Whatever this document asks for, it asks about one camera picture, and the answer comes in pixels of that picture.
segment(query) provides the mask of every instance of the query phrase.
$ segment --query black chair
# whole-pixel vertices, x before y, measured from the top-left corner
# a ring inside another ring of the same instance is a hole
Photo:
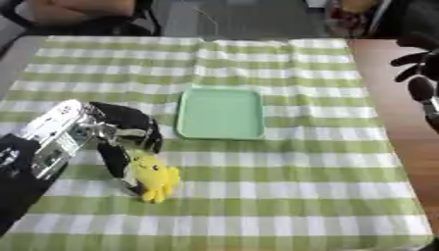
[[[153,0],[136,0],[134,14],[131,17],[103,17],[74,25],[40,25],[29,21],[18,13],[18,7],[24,1],[6,0],[0,7],[0,15],[25,29],[20,37],[25,35],[162,35],[162,27],[151,8]],[[133,23],[138,19],[148,18],[153,24],[152,31]]]

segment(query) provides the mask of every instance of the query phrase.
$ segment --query green tray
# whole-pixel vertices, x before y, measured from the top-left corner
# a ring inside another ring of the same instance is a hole
[[[181,96],[177,132],[188,138],[261,139],[261,95],[250,89],[193,87]]]

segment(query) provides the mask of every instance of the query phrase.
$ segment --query tablecloth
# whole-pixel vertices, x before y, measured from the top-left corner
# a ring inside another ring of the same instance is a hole
[[[178,137],[178,99],[194,85],[259,91],[264,139]],[[159,157],[180,168],[182,183],[163,204],[142,203],[87,148],[0,250],[388,250],[431,241],[344,40],[49,37],[1,102],[1,132],[71,98],[154,116],[166,139]]]

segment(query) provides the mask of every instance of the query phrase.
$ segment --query yellow plush toy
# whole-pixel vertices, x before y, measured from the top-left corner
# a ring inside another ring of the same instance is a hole
[[[156,157],[141,150],[128,150],[127,153],[131,159],[129,172],[145,187],[142,199],[162,203],[166,196],[171,195],[172,189],[180,180],[178,169],[167,168]]]

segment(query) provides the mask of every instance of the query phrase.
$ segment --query cable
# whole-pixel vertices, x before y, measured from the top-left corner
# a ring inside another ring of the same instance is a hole
[[[189,3],[186,2],[186,0],[180,0],[180,1],[181,1],[181,3],[183,3],[185,5],[189,5]],[[197,7],[194,7],[194,6],[191,6],[191,8],[193,10],[197,11],[198,13],[202,14],[203,16],[205,16],[214,25],[214,27],[215,27],[215,36],[219,36],[219,34],[220,34],[220,26],[218,25],[218,23],[211,16],[209,16],[209,14],[207,14],[203,10],[201,10],[201,9],[199,9]]]

